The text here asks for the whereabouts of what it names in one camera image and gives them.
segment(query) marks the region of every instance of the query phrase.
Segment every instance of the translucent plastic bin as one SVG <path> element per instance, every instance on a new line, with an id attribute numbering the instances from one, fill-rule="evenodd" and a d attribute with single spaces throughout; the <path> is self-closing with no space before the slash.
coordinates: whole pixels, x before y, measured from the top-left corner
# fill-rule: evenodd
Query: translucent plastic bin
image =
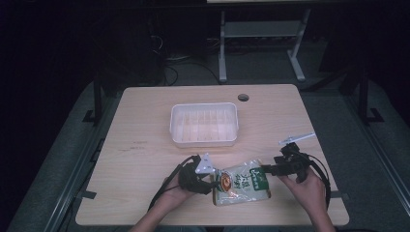
<path id="1" fill-rule="evenodd" d="M 232 146 L 238 133 L 234 103 L 176 104 L 170 132 L 177 147 Z"/>

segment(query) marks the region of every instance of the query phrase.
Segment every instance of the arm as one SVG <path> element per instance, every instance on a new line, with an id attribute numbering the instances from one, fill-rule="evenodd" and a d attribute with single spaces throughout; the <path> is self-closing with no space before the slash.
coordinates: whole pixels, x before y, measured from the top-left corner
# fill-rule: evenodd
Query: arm
<path id="1" fill-rule="evenodd" d="M 287 176 L 281 176 L 279 178 L 286 184 L 298 202 L 306 210 L 316 231 L 335 231 L 326 209 L 325 187 L 313 170 L 310 168 L 307 170 L 307 178 L 302 183 L 297 183 Z"/>
<path id="2" fill-rule="evenodd" d="M 167 189 L 169 190 L 161 195 L 153 208 L 139 220 L 130 232 L 154 231 L 168 213 L 178 208 L 188 198 L 194 195 L 193 192 L 178 187 L 178 175 L 172 179 Z"/>

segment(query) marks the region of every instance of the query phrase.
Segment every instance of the plastic bag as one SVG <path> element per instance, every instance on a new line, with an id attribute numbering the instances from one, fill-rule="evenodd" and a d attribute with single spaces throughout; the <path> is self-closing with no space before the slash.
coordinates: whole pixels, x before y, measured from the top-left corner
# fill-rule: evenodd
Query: plastic bag
<path id="1" fill-rule="evenodd" d="M 271 197 L 268 180 L 258 160 L 217 170 L 213 179 L 220 183 L 213 192 L 216 206 L 265 200 Z"/>

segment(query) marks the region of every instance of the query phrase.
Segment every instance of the tabletop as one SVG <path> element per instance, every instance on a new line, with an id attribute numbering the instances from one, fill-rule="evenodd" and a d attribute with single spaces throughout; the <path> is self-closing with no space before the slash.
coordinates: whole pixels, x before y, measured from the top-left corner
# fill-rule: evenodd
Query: tabletop
<path id="1" fill-rule="evenodd" d="M 247 95 L 248 101 L 239 101 Z M 233 146 L 178 148 L 169 131 L 175 104 L 232 102 L 237 107 L 238 137 Z M 144 87 L 127 89 L 117 108 L 87 187 L 94 199 L 83 198 L 76 222 L 81 225 L 131 225 L 147 212 L 162 181 L 189 156 L 208 153 L 216 168 L 260 160 L 275 164 L 289 135 L 314 131 L 294 85 L 221 85 Z M 297 142 L 301 152 L 326 166 L 317 137 Z M 288 188 L 267 174 L 272 197 L 268 200 L 215 206 L 212 193 L 197 194 L 170 213 L 164 225 L 306 225 L 308 215 Z M 349 216 L 341 198 L 332 198 L 329 215 L 335 225 Z"/>

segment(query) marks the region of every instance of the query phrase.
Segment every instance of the person's right hand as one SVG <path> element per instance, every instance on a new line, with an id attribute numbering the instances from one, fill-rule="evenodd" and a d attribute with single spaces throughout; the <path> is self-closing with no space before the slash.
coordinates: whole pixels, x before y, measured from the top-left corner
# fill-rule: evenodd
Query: person's right hand
<path id="1" fill-rule="evenodd" d="M 327 211 L 325 186 L 311 168 L 307 169 L 307 178 L 302 183 L 287 176 L 278 178 L 290 189 L 308 214 Z"/>
<path id="2" fill-rule="evenodd" d="M 278 178 L 290 189 L 305 209 L 316 231 L 335 231 L 327 212 L 325 186 L 311 168 L 307 169 L 307 178 L 301 183 L 287 176 Z"/>

